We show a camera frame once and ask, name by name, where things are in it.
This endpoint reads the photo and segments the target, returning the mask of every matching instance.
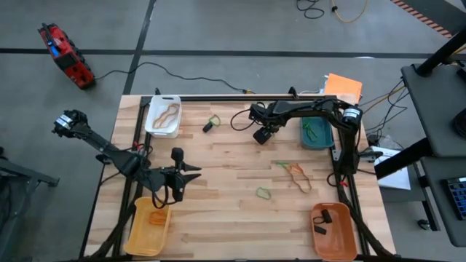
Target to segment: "wooden table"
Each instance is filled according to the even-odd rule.
[[[131,146],[140,98],[122,97],[111,138],[117,147]],[[339,98],[352,101],[352,96]],[[249,105],[250,102],[183,102],[179,136],[151,140],[152,166],[172,165],[171,148],[181,147],[188,164],[202,167],[202,176],[186,187],[184,200],[172,206],[167,244],[154,259],[320,258],[313,249],[309,211],[319,202],[338,202],[336,189],[326,182],[333,172],[329,150],[304,150],[299,145],[298,119],[288,121],[266,145],[257,144],[252,134],[258,126],[242,132],[230,127],[233,114]],[[220,117],[221,126],[205,134],[202,127],[213,114]],[[95,121],[98,119],[91,118],[90,125]],[[238,116],[235,123],[238,127],[250,123],[248,114]],[[367,146],[363,134],[360,151]],[[310,193],[300,192],[277,162],[298,162],[312,180]],[[360,168],[374,171],[374,166],[366,162],[361,162]],[[114,167],[106,167],[103,178],[115,172]],[[120,175],[101,186],[85,255],[96,251],[117,223],[124,182]],[[355,183],[364,221],[394,253],[376,176],[358,172]],[[272,198],[258,198],[258,187],[268,188]],[[354,224],[353,231],[359,248]]]

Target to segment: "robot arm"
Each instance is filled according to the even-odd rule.
[[[321,116],[326,118],[339,132],[341,154],[337,172],[355,174],[359,164],[356,135],[360,129],[363,112],[357,107],[335,97],[318,98],[314,101],[277,101],[267,107],[260,103],[250,107],[249,119],[263,125],[253,137],[264,144],[272,134],[284,127],[293,117]]]
[[[200,174],[182,175],[180,173],[181,170],[201,170],[184,163],[183,149],[181,148],[173,148],[172,150],[171,157],[175,160],[174,166],[149,169],[151,162],[147,159],[147,150],[131,152],[117,148],[98,133],[92,131],[87,123],[86,115],[81,111],[65,111],[58,117],[54,125],[53,133],[60,137],[82,139],[110,159],[121,174],[131,180],[138,181],[150,191],[155,193],[162,186],[170,187],[173,190],[175,202],[183,200],[186,184],[201,176]]]

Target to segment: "gray concrete floor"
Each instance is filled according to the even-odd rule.
[[[356,4],[339,1],[351,17]],[[3,1],[0,3],[0,48],[43,48],[36,29],[41,22],[60,25],[83,49],[134,49],[149,0]],[[328,11],[305,20],[286,0],[159,0],[151,17],[144,49],[273,50],[310,52],[434,52],[447,39],[390,1],[370,1],[361,20],[341,24]],[[88,55],[96,76],[127,70],[132,56]],[[363,83],[364,100],[389,92],[399,82],[400,68],[412,59],[290,57],[161,57],[161,63],[183,76],[222,78],[257,93],[282,93],[294,86],[316,90],[324,74],[335,73]],[[101,164],[96,152],[80,141],[59,138],[50,130],[64,109],[80,109],[91,127],[110,138],[126,75],[112,74],[97,87],[81,91],[49,55],[0,54],[0,145],[14,162],[60,177],[57,188],[40,186],[21,228],[17,256],[36,261],[76,258],[87,226]],[[219,83],[174,79],[150,65],[137,71],[131,94],[233,93]],[[384,134],[408,146],[424,136],[411,100],[409,110],[387,124]],[[366,127],[379,123],[388,104],[365,115]],[[445,231],[418,229],[424,218],[420,203],[387,203],[395,246],[412,258],[461,261],[466,249],[452,247]]]

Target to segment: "orange plastic tray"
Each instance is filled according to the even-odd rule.
[[[131,255],[155,256],[162,251],[167,240],[171,209],[156,209],[151,197],[135,201],[136,214],[130,238],[123,247]]]
[[[320,223],[327,234],[314,231],[313,218],[321,217],[322,210],[328,210],[332,223]],[[358,255],[355,235],[352,230],[350,210],[342,203],[320,203],[311,212],[311,230],[317,254],[325,261],[353,261]]]

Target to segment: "cable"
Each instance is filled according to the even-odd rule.
[[[380,135],[380,138],[386,138],[385,135]],[[402,146],[399,142],[395,141],[393,138],[390,138],[390,141],[392,141],[393,143],[397,144],[399,147],[401,147],[401,149],[404,149],[404,146]]]
[[[357,169],[357,171],[361,171],[361,172],[368,173],[368,174],[371,174],[371,175],[377,175],[377,174],[374,173],[374,172],[365,171],[365,170],[360,170],[359,168]]]
[[[163,65],[160,65],[158,63],[153,63],[153,62],[144,62],[144,63],[140,63],[138,66],[136,66],[136,68],[134,68],[133,70],[131,71],[122,71],[122,70],[112,70],[110,72],[108,72],[107,74],[104,74],[103,76],[100,76],[100,77],[97,77],[95,78],[95,80],[100,80],[106,76],[108,76],[109,74],[112,74],[112,73],[123,73],[123,74],[132,74],[134,73],[136,70],[138,70],[138,68],[140,68],[141,66],[143,65],[153,65],[153,66],[156,66],[158,68],[161,68],[165,71],[165,73],[167,73],[168,75],[170,76],[173,76],[173,77],[176,77],[176,78],[179,78],[179,79],[183,79],[183,80],[205,80],[205,81],[211,81],[211,82],[220,82],[222,84],[225,84],[226,86],[228,86],[229,88],[235,90],[235,91],[238,91],[238,92],[242,92],[243,94],[255,94],[254,92],[250,91],[250,90],[245,90],[245,89],[242,89],[242,88],[237,88],[237,87],[233,87],[231,84],[229,84],[227,81],[223,80],[223,79],[210,79],[210,78],[207,78],[207,77],[204,77],[204,76],[200,76],[200,77],[184,77],[184,76],[179,76],[177,74],[173,74],[171,72],[168,71],[168,69],[166,69]]]
[[[104,180],[102,180],[102,181],[100,182],[99,186],[102,186],[106,181],[108,181],[108,180],[110,180],[110,179],[116,177],[116,176],[119,175],[119,174],[121,174],[120,171],[117,172],[117,173],[115,173],[115,174],[113,174],[113,175],[111,175],[111,176],[109,176],[109,177],[107,177],[106,179],[104,179]]]
[[[232,118],[230,119],[230,126],[232,127],[232,129],[233,129],[234,131],[244,131],[244,130],[246,130],[247,128],[252,127],[253,124],[256,123],[255,121],[252,121],[247,127],[244,127],[244,128],[236,128],[236,127],[233,126],[233,119],[234,119],[235,117],[237,117],[238,115],[240,115],[240,114],[242,114],[242,113],[244,113],[244,112],[248,112],[248,111],[250,111],[249,108],[248,108],[248,109],[245,109],[245,110],[241,110],[241,111],[239,111],[238,113],[236,113],[235,115],[232,116]]]
[[[264,104],[264,103],[262,103],[262,102],[257,102],[257,104],[258,104],[258,105],[262,105],[262,106],[265,108],[265,104]],[[247,128],[252,127],[254,123],[256,123],[256,124],[258,124],[258,125],[262,125],[261,123],[259,123],[259,122],[255,121],[255,120],[253,120],[247,127],[244,127],[244,128],[236,128],[236,127],[234,127],[234,126],[233,126],[233,119],[234,119],[235,117],[237,117],[238,115],[240,115],[240,114],[242,114],[242,113],[244,113],[244,112],[247,112],[247,111],[250,111],[250,108],[245,109],[245,110],[242,110],[242,111],[239,111],[238,113],[236,113],[235,115],[233,115],[232,118],[230,119],[230,126],[232,127],[232,129],[233,129],[234,131],[244,131],[244,130],[246,130]]]
[[[307,8],[301,8],[301,7],[299,7],[299,4],[298,4],[300,1],[308,1],[309,3],[311,3],[311,5],[309,5]],[[307,18],[307,19],[318,19],[318,18],[321,18],[325,14],[325,11],[320,9],[320,8],[313,7],[317,2],[319,2],[319,0],[296,0],[296,8],[299,11],[304,12],[304,17],[305,18]],[[311,11],[311,10],[320,12],[320,15],[316,15],[314,17],[308,16],[307,13],[308,13],[308,11]]]
[[[400,92],[400,90],[402,90],[403,88],[406,88],[405,86],[396,88],[398,85],[401,84],[402,81],[403,81],[403,80],[400,80],[400,81],[393,87],[393,89],[390,90],[390,92],[388,92],[387,95],[382,95],[382,96],[377,97],[377,98],[382,98],[382,99],[380,99],[380,100],[378,100],[377,102],[375,102],[374,104],[372,104],[372,106],[370,106],[369,108],[367,108],[367,109],[363,112],[363,114],[367,113],[367,112],[370,111],[374,106],[377,106],[378,104],[380,104],[381,102],[385,101],[386,99],[389,100],[389,99],[390,99],[390,96],[394,95],[394,94],[397,93],[397,92]],[[368,102],[366,102],[366,103],[364,103],[364,104],[361,104],[360,106],[367,105],[368,103],[370,103],[370,102],[376,100],[377,98],[374,98],[373,100],[370,100],[370,101],[368,101]]]
[[[331,173],[331,174],[328,174],[328,175],[327,175],[327,184],[328,184],[329,186],[336,187],[336,184],[330,183],[330,177],[331,177],[332,175],[334,176],[335,173]],[[343,177],[341,178],[340,183],[341,183],[341,182],[344,182],[344,180],[345,180],[346,178],[347,178],[347,176],[346,176],[346,175],[343,175]]]
[[[355,22],[356,20],[358,20],[359,17],[361,17],[361,16],[364,14],[364,12],[366,11],[366,8],[367,8],[367,6],[368,6],[368,4],[369,4],[369,0],[366,0],[366,2],[364,3],[363,11],[362,11],[355,19],[352,19],[352,20],[345,20],[345,19],[343,19],[343,18],[340,16],[340,14],[337,12],[338,7],[335,5],[335,1],[334,1],[334,0],[331,0],[331,3],[332,3],[332,12],[335,13],[335,16],[336,16],[336,18],[338,18],[338,20],[342,21],[343,23],[353,23],[353,22]]]
[[[377,139],[380,139],[380,137],[382,136],[382,129],[385,127],[385,124],[388,123],[389,121],[391,121],[392,119],[394,119],[397,115],[403,113],[404,111],[406,111],[408,108],[407,107],[400,107],[400,106],[397,106],[398,108],[402,108],[401,111],[399,111],[398,113],[396,113],[394,116],[390,117],[389,119],[387,119],[388,115],[390,114],[391,110],[396,107],[396,103],[398,103],[399,101],[401,101],[402,99],[404,99],[408,94],[404,95],[404,96],[401,96],[403,93],[400,94],[400,96],[398,96],[397,100],[395,101],[395,103],[391,103],[391,106],[390,108],[388,109],[387,111],[387,114],[385,114],[385,117],[381,120],[381,122],[376,125],[375,127],[371,127],[369,129],[366,130],[366,132],[368,132],[369,130],[374,130],[376,129],[375,131],[371,131],[369,133],[374,133],[376,132],[377,134]]]
[[[403,89],[403,88],[405,88],[405,87],[404,87],[404,86],[403,86],[403,87],[400,87],[399,89],[394,90],[392,93],[390,93],[387,97],[385,97],[385,98],[383,98],[383,99],[377,101],[375,104],[373,104],[372,106],[370,106],[369,108],[367,108],[367,109],[363,112],[363,114],[365,114],[365,113],[367,113],[368,111],[370,111],[374,106],[377,106],[377,104],[379,104],[379,103],[381,103],[381,102],[383,102],[383,101],[385,101],[385,100],[390,99],[390,96],[394,95],[394,94],[397,93],[397,92],[400,92],[401,89]]]
[[[459,53],[460,53],[461,51],[463,51],[464,49],[466,49],[466,47],[461,47],[461,48],[459,48],[457,51],[455,51],[455,52],[453,53],[453,55],[459,54]]]

